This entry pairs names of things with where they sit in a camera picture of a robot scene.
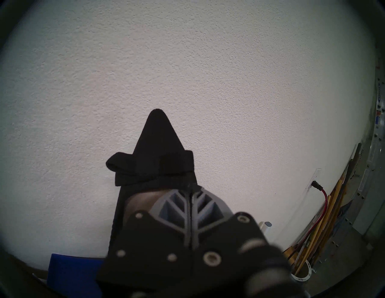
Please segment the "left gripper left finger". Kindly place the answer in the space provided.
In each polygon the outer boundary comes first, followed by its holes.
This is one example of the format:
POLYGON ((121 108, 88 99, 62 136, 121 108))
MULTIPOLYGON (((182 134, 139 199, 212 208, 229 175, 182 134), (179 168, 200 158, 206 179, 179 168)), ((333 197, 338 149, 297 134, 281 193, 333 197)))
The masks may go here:
POLYGON ((189 201, 163 194, 134 212, 113 242, 96 282, 103 294, 152 294, 191 277, 189 201))

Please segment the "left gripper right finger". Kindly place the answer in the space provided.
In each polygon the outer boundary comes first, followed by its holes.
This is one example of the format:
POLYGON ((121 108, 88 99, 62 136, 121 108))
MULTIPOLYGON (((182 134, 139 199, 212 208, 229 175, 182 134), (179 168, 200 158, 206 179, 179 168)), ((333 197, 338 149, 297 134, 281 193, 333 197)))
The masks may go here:
POLYGON ((192 271, 263 271, 268 242, 254 218, 202 187, 192 193, 192 271))

